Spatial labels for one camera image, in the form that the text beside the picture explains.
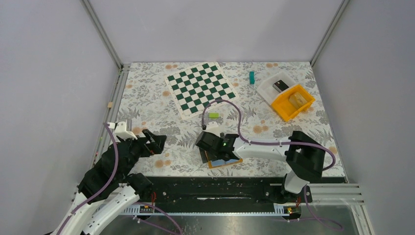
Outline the orange leather card holder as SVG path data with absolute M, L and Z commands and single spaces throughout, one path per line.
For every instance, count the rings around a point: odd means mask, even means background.
M 232 165 L 232 164 L 242 163 L 242 162 L 243 162 L 242 159 L 239 159 L 239 160 L 231 159 L 231 160 L 228 160 L 228 161 L 225 161 L 225 160 L 208 161 L 207 164 L 208 164 L 208 167 L 210 169 L 213 169 L 213 168 L 218 168 L 218 167 L 222 167 L 222 166 L 228 166 L 228 165 Z

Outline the gold cards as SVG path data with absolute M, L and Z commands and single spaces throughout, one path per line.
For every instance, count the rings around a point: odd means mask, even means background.
M 305 104 L 307 104 L 307 100 L 300 94 L 300 93 L 294 93 L 291 96 L 289 96 L 289 102 L 296 108 L 299 109 Z

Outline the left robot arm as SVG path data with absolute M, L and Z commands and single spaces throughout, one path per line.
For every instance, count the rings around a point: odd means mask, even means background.
M 113 141 L 78 186 L 75 199 L 53 235 L 98 235 L 134 202 L 146 201 L 152 183 L 142 173 L 131 173 L 139 159 L 163 152 L 166 135 L 144 130 L 136 136 L 124 123 L 106 126 Z

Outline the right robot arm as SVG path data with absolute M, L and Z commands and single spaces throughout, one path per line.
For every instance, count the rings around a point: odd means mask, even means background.
M 195 142 L 208 159 L 228 162 L 245 158 L 278 160 L 291 170 L 281 187 L 281 197 L 288 202 L 299 197 L 303 187 L 321 179 L 325 151 L 322 146 L 301 131 L 279 140 L 245 140 L 238 134 L 218 136 L 203 131 Z

